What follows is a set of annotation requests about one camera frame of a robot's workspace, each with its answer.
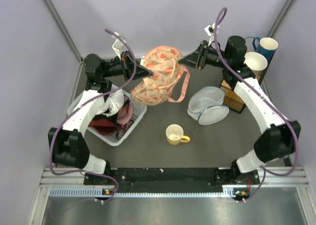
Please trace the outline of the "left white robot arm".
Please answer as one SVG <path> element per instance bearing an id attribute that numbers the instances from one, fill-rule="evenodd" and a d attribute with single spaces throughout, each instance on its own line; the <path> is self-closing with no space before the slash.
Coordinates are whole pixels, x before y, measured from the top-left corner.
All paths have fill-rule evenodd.
<path id="1" fill-rule="evenodd" d="M 116 91 L 109 77 L 121 75 L 130 82 L 153 76 L 153 72 L 138 62 L 130 51 L 124 51 L 109 61 L 91 53 L 84 58 L 83 66 L 87 83 L 81 100 L 59 127 L 52 127 L 48 132 L 49 163 L 71 166 L 76 172 L 95 174 L 96 180 L 106 184 L 112 178 L 111 167 L 105 160 L 90 154 L 84 139 L 85 132 L 108 95 Z"/>

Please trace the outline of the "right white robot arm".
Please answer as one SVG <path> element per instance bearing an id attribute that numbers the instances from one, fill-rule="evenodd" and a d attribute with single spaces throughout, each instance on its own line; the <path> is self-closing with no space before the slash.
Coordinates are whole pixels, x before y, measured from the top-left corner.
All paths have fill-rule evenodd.
<path id="1" fill-rule="evenodd" d="M 299 122 L 289 121 L 263 92 L 255 74 L 245 63 L 247 53 L 245 39 L 231 36 L 223 51 L 219 45 L 213 48 L 203 40 L 195 51 L 178 62 L 196 70 L 207 65 L 222 68 L 223 79 L 246 104 L 260 128 L 262 134 L 254 149 L 231 164 L 231 179 L 238 184 L 259 167 L 295 153 L 301 131 Z"/>

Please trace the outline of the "peach floral laundry bag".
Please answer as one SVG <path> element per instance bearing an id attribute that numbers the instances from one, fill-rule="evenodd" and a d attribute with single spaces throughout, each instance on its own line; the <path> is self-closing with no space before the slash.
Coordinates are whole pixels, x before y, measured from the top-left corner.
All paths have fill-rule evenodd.
<path id="1" fill-rule="evenodd" d="M 184 100 L 189 84 L 189 70 L 178 63 L 183 58 L 182 53 L 170 46 L 159 46 L 150 50 L 141 59 L 141 65 L 153 72 L 150 77 L 143 78 L 142 82 L 130 92 L 130 97 L 147 106 L 155 106 L 163 102 L 179 103 Z M 172 92 L 180 78 L 184 76 L 180 97 L 173 99 Z"/>

